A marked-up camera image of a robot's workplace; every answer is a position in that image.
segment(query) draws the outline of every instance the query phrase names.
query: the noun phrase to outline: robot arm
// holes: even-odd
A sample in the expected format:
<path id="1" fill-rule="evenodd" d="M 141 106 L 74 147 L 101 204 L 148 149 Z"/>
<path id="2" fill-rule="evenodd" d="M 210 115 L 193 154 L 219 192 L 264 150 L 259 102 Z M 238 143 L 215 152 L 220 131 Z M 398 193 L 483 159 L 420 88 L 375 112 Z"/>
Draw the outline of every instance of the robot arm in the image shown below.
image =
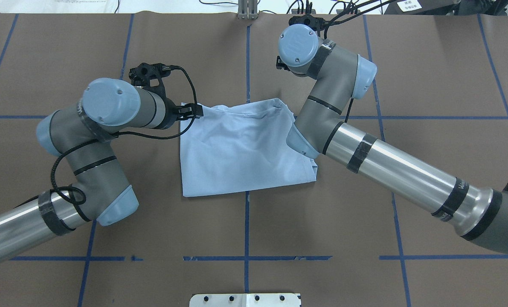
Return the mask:
<path id="1" fill-rule="evenodd" d="M 474 187 L 340 120 L 347 101 L 373 82 L 374 64 L 301 24 L 283 31 L 279 53 L 277 66 L 316 79 L 288 134 L 291 148 L 313 159 L 321 152 L 450 223 L 464 239 L 508 253 L 508 185 L 502 192 Z"/>
<path id="2" fill-rule="evenodd" d="M 123 80 L 96 79 L 77 105 L 38 124 L 38 140 L 49 153 L 69 152 L 66 158 L 77 179 L 72 184 L 76 190 L 62 188 L 62 195 L 46 191 L 0 215 L 0 262 L 95 218 L 107 226 L 135 212 L 138 200 L 110 142 L 126 127 L 166 129 L 177 120 L 203 115 L 197 104 L 178 107 L 166 97 L 162 78 L 174 69 L 180 68 L 163 64 L 133 68 L 129 77 L 143 89 Z M 159 84 L 150 86 L 154 79 Z"/>

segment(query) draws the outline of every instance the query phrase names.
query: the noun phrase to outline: light blue cap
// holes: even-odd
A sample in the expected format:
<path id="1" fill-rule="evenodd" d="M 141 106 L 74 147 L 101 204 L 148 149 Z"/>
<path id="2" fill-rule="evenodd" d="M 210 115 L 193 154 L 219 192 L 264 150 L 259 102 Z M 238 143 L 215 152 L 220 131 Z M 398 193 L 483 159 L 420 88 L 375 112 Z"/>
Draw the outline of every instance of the light blue cap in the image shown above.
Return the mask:
<path id="1" fill-rule="evenodd" d="M 134 194 L 133 186 L 129 185 L 108 208 L 96 218 L 96 221 L 102 226 L 111 225 L 133 214 L 138 209 L 138 206 L 139 204 Z"/>
<path id="2" fill-rule="evenodd" d="M 291 67 L 308 64 L 318 51 L 318 36 L 310 27 L 298 23 L 287 27 L 279 40 L 282 62 Z"/>
<path id="3" fill-rule="evenodd" d="M 309 157 L 311 159 L 316 159 L 320 152 L 316 151 L 314 147 L 305 139 L 303 134 L 299 132 L 295 124 L 291 125 L 290 131 L 288 132 L 286 138 L 286 144 L 289 148 L 299 152 L 301 155 Z"/>
<path id="4" fill-rule="evenodd" d="M 361 99 L 369 89 L 377 74 L 377 65 L 358 55 L 357 78 L 352 98 Z"/>
<path id="5" fill-rule="evenodd" d="M 41 147 L 45 148 L 45 150 L 47 150 L 47 152 L 51 155 L 58 157 L 61 153 L 57 150 L 57 148 L 55 148 L 53 141 L 51 141 L 51 119 L 53 119 L 53 115 L 57 112 L 58 110 L 41 120 L 36 127 L 36 137 L 38 138 L 38 142 Z"/>
<path id="6" fill-rule="evenodd" d="M 84 91 L 86 115 L 104 126 L 127 124 L 140 110 L 140 96 L 134 86 L 113 78 L 98 78 Z"/>

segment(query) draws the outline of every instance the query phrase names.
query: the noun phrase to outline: folded towel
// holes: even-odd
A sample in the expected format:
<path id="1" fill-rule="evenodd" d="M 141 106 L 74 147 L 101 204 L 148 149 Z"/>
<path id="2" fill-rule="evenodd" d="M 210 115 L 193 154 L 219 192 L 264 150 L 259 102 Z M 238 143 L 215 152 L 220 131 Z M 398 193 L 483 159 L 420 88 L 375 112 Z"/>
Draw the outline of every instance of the folded towel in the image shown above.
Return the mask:
<path id="1" fill-rule="evenodd" d="M 236 107 L 203 106 L 180 136 L 185 197 L 227 194 L 316 181 L 318 166 L 289 148 L 293 113 L 278 98 Z M 183 130 L 189 121 L 182 121 Z"/>

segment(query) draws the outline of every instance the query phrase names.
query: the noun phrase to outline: blue end cap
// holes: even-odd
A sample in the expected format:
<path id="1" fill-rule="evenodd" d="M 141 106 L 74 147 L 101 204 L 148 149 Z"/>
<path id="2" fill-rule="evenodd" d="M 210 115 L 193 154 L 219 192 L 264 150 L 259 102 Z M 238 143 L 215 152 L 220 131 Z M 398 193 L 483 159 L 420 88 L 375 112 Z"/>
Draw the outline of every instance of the blue end cap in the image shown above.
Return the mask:
<path id="1" fill-rule="evenodd" d="M 376 74 L 377 65 L 358 55 L 357 78 L 352 98 L 361 99 L 366 94 Z"/>
<path id="2" fill-rule="evenodd" d="M 309 141 L 305 139 L 303 134 L 297 130 L 295 124 L 291 125 L 290 132 L 288 132 L 288 136 L 286 138 L 286 144 L 301 155 L 311 159 L 316 159 L 316 157 L 320 155 L 320 152 L 314 149 Z"/>
<path id="3" fill-rule="evenodd" d="M 119 222 L 127 216 L 133 214 L 138 209 L 138 200 L 133 191 L 133 186 L 129 185 L 125 191 L 104 210 L 96 221 L 102 226 L 108 226 Z"/>
<path id="4" fill-rule="evenodd" d="M 61 153 L 57 150 L 57 148 L 55 148 L 53 141 L 51 141 L 51 120 L 53 119 L 53 115 L 57 112 L 58 110 L 41 120 L 36 127 L 36 137 L 38 138 L 38 142 L 41 147 L 45 148 L 45 150 L 47 150 L 47 152 L 51 155 L 58 157 Z"/>
<path id="5" fill-rule="evenodd" d="M 127 124 L 140 110 L 140 96 L 134 86 L 113 78 L 98 78 L 84 91 L 86 115 L 104 126 Z"/>
<path id="6" fill-rule="evenodd" d="M 318 51 L 318 36 L 310 27 L 296 24 L 287 27 L 279 40 L 282 62 L 291 67 L 308 64 Z"/>

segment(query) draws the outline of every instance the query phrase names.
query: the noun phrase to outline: white bracket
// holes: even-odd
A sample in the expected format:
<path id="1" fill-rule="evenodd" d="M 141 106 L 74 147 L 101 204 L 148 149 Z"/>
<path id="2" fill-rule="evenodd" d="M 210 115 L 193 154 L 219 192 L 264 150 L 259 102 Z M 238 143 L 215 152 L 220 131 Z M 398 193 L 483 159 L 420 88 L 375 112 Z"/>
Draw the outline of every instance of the white bracket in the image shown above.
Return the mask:
<path id="1" fill-rule="evenodd" d="M 301 307 L 299 293 L 194 295 L 189 307 Z"/>
<path id="2" fill-rule="evenodd" d="M 239 19 L 258 19 L 258 0 L 238 0 Z"/>

